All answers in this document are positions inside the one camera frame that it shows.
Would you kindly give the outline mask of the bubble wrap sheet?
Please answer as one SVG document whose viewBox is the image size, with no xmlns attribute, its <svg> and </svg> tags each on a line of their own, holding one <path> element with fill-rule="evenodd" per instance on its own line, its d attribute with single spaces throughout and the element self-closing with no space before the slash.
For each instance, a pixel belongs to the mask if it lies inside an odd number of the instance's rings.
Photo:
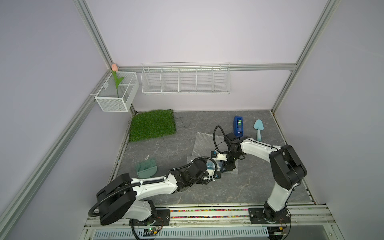
<svg viewBox="0 0 384 240">
<path fill-rule="evenodd" d="M 222 137 L 222 136 L 216 136 L 215 137 L 218 146 L 219 146 L 219 143 L 223 141 L 223 138 L 220 139 L 219 137 Z M 187 163 L 190 163 L 193 159 L 195 159 L 197 157 L 202 157 L 202 156 L 210 157 L 211 152 L 214 150 L 216 150 L 216 149 L 215 149 L 215 145 L 213 142 L 213 135 L 197 132 L 195 144 L 193 147 L 193 152 L 192 152 L 192 155 L 187 156 Z M 220 171 L 224 161 L 221 162 L 221 160 L 216 160 L 216 162 L 218 164 L 218 171 Z M 215 169 L 215 166 L 211 161 L 208 161 L 207 164 L 208 164 L 208 170 L 214 170 Z M 225 172 L 224 174 L 237 175 L 238 169 L 234 169 L 233 171 Z"/>
</svg>

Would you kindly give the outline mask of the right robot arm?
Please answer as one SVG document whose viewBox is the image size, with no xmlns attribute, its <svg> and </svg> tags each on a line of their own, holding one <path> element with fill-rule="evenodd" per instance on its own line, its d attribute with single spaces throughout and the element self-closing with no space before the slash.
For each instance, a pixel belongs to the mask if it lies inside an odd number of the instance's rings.
<svg viewBox="0 0 384 240">
<path fill-rule="evenodd" d="M 225 155 L 221 172 L 233 171 L 236 161 L 246 155 L 258 157 L 270 163 L 275 184 L 262 211 L 253 218 L 275 223 L 288 213 L 287 203 L 294 189 L 301 185 L 307 170 L 291 145 L 274 146 L 250 137 L 237 138 L 235 134 L 226 134 L 221 126 L 213 132 L 213 142 L 219 154 Z"/>
</svg>

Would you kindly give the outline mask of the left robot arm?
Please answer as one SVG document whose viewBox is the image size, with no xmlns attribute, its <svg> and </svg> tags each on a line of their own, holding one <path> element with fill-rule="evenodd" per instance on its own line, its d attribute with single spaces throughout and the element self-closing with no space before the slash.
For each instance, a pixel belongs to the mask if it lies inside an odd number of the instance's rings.
<svg viewBox="0 0 384 240">
<path fill-rule="evenodd" d="M 158 213 L 151 197 L 184 192 L 196 184 L 206 185 L 216 179 L 218 172 L 215 159 L 197 157 L 187 165 L 170 169 L 162 177 L 136 179 L 122 174 L 97 193 L 97 202 L 88 216 L 98 217 L 102 226 L 120 219 L 152 224 Z"/>
</svg>

